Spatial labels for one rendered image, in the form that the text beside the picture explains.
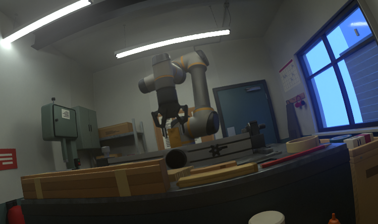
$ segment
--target glue bottle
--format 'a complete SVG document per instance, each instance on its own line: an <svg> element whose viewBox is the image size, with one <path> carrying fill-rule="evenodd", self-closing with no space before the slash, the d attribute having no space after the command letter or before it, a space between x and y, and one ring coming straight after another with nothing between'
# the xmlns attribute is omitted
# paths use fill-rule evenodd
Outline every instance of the glue bottle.
<svg viewBox="0 0 378 224"><path fill-rule="evenodd" d="M338 219L336 219L336 214L333 213L332 219L330 219L328 224L340 224L340 221L338 221Z"/></svg>

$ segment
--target window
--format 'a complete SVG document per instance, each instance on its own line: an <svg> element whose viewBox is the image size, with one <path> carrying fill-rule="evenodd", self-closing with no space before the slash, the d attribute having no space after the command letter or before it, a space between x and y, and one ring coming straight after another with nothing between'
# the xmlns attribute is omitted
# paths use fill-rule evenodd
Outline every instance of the window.
<svg viewBox="0 0 378 224"><path fill-rule="evenodd" d="M378 126L378 44L357 1L297 55L320 132Z"/></svg>

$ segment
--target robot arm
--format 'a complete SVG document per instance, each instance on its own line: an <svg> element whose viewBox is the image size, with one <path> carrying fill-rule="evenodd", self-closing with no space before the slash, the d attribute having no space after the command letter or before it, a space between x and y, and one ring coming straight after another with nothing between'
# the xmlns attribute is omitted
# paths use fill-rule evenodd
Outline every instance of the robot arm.
<svg viewBox="0 0 378 224"><path fill-rule="evenodd" d="M157 91L158 111L153 112L152 115L156 126L163 128L163 133L168 118L177 118L177 122L184 125L183 132L189 138L207 136L218 131L219 116L210 106L205 77L208 65L208 59L201 50L183 55L172 62L166 53L158 54L153 58L154 75L140 80L139 89L143 93ZM175 90L175 84L185 81L186 72L191 74L193 83L195 111L191 118L187 118L187 106L179 105ZM183 118L178 116L181 108L185 111ZM158 113L163 116L161 124L157 120Z"/></svg>

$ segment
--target window frame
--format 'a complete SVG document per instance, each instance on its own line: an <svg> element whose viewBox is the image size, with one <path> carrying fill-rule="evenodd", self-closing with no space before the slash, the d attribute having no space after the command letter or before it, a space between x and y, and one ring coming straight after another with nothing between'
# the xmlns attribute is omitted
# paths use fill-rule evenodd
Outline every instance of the window frame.
<svg viewBox="0 0 378 224"><path fill-rule="evenodd" d="M327 39L327 34L330 33L333 29L335 29L335 27L337 25L339 25L344 19L346 19L346 17L348 15L350 15L354 10L356 10L356 8L360 8L363 16L366 19L368 26L370 27L372 36L369 37L368 39L366 39L364 42L353 47L352 49L350 49L349 51L347 51L342 56L340 56L339 58L336 59L336 57L334 56L333 50L332 50L332 48L329 44L329 41ZM318 44L320 40L322 40L322 42L324 43L326 50L329 54L331 62L328 65L324 66L319 71L315 72L314 74L311 74L311 71L307 70L306 63L305 63L303 56L306 55L314 46L316 46L316 44ZM357 129L357 128L378 127L378 121L365 122L365 123L359 123L359 124L355 123L354 116L353 116L353 113L352 113L351 104L349 102L348 93L347 93L347 90L345 88L344 80L342 78L340 69L338 67L338 62L342 61L346 57L352 55L353 53L357 52L358 50L360 50L361 48L365 47L366 45L368 45L369 43L371 43L373 41L375 41L377 46L378 46L378 41L375 37L374 31L371 28L371 25L370 25L367 17L364 14L362 7L360 6L358 0L354 0L351 3L348 3L348 5L345 6L335 17L333 17L332 20L328 21L323 26L323 28L321 28L321 30L317 33L317 35L315 37L311 38L310 41L308 43L306 43L302 47L301 50L298 51L297 58L298 58L298 61L299 61L301 71L302 71L302 74L304 76L306 85L308 87L310 98L313 102L312 107L313 107L313 110L314 110L314 113L315 113L317 128L318 128L319 132L330 132L330 131L340 131L340 130ZM322 118L321 118L321 114L320 114L320 110L319 110L319 105L317 103L315 91L314 91L313 85L311 83L311 80L312 80L312 78L314 78L315 76L324 72L325 70L329 69L330 67L333 67L333 69L336 73L336 77L337 77L337 80L338 80L338 83L339 83L339 86L340 86L340 89L341 89L341 93L342 93L342 96L343 96L345 109L347 111L349 124L325 128L325 127L323 127Z"/></svg>

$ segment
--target red rod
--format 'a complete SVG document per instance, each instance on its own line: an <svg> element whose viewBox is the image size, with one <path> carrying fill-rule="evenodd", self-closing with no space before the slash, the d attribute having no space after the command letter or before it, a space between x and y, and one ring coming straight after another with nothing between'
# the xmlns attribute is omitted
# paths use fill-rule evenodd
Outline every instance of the red rod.
<svg viewBox="0 0 378 224"><path fill-rule="evenodd" d="M271 166L271 165L276 165L276 164L279 164L279 163L282 163L282 162L286 162L286 161L298 158L298 157L303 156L303 155L307 155L307 154L316 152L318 150L326 148L329 145L331 145L331 144L320 145L320 146L317 146L315 148L311 148L311 149L308 149L308 150L305 150L305 151L302 151L302 152L295 153L294 155L289 155L289 156L286 156L286 157L283 157L283 158L280 158L280 159L276 159L274 161L263 163L263 164L261 164L261 168L266 168L266 167Z"/></svg>

